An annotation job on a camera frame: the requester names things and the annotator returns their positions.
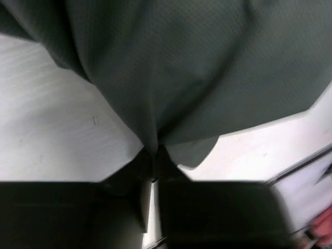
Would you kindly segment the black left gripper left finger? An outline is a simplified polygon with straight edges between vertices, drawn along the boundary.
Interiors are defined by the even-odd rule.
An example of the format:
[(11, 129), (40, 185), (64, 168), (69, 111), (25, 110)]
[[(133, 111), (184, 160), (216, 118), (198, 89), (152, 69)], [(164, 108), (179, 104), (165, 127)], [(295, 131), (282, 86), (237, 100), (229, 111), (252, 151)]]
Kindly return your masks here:
[(151, 156), (105, 180), (1, 182), (1, 248), (141, 248)]

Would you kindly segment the dark grey t-shirt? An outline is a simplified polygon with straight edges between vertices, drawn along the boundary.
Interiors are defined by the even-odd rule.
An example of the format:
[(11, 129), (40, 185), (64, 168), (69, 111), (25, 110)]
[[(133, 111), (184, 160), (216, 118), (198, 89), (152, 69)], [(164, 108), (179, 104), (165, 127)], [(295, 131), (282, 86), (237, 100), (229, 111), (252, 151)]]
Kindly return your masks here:
[(1, 1), (1, 33), (95, 85), (152, 154), (208, 152), (331, 82), (331, 1)]

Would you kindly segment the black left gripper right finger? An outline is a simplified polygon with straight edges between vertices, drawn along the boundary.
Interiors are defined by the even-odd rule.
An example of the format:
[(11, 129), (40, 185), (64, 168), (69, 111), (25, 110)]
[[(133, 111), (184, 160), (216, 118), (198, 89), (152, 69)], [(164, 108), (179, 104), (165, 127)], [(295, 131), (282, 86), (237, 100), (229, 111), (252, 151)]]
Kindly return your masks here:
[(161, 234), (167, 248), (295, 248), (285, 211), (262, 182), (194, 181), (159, 147)]

